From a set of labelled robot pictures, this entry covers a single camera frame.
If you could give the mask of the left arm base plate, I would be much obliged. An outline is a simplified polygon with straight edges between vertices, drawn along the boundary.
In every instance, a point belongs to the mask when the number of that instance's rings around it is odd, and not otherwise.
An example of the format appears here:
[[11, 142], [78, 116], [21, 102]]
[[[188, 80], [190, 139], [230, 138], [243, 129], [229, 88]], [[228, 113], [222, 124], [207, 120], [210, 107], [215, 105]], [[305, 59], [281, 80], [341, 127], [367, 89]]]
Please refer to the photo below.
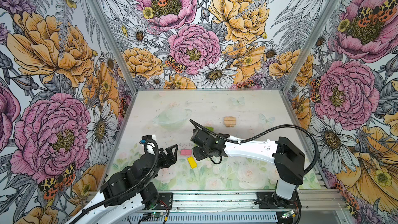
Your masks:
[[166, 210], [172, 209], [174, 194], [171, 192], [161, 192], [149, 196], [149, 201], [145, 204], [147, 210]]

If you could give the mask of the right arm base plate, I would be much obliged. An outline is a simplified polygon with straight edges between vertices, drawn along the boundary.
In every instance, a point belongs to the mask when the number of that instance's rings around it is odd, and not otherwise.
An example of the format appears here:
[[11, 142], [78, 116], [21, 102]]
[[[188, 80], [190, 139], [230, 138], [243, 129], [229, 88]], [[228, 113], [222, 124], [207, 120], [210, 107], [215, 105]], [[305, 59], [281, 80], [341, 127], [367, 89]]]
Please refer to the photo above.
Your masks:
[[260, 191], [256, 193], [256, 196], [255, 205], [258, 205], [259, 209], [298, 209], [302, 207], [297, 190], [294, 191], [290, 200], [278, 197], [273, 191]]

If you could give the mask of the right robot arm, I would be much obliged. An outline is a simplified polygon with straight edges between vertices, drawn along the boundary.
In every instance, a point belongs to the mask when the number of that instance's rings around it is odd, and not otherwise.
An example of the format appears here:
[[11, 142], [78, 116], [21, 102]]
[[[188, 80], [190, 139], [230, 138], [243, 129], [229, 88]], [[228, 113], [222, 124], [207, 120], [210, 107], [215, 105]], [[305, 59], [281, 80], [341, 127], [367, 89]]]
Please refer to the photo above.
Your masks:
[[230, 135], [217, 137], [208, 129], [195, 128], [190, 139], [195, 144], [193, 155], [197, 161], [223, 157], [243, 157], [260, 160], [275, 165], [279, 175], [275, 191], [266, 197], [259, 197], [259, 204], [269, 208], [288, 208], [299, 206], [296, 196], [298, 186], [303, 184], [305, 154], [288, 138], [277, 141], [243, 142]]

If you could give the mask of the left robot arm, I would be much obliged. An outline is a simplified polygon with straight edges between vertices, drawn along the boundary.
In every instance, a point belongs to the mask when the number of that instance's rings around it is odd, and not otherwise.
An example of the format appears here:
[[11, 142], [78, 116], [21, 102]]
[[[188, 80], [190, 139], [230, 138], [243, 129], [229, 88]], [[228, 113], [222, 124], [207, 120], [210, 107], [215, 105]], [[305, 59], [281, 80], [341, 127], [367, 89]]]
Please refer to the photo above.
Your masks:
[[117, 224], [133, 213], [160, 205], [169, 209], [152, 180], [161, 169], [177, 161], [178, 145], [166, 149], [145, 145], [145, 153], [132, 166], [115, 173], [69, 224]]

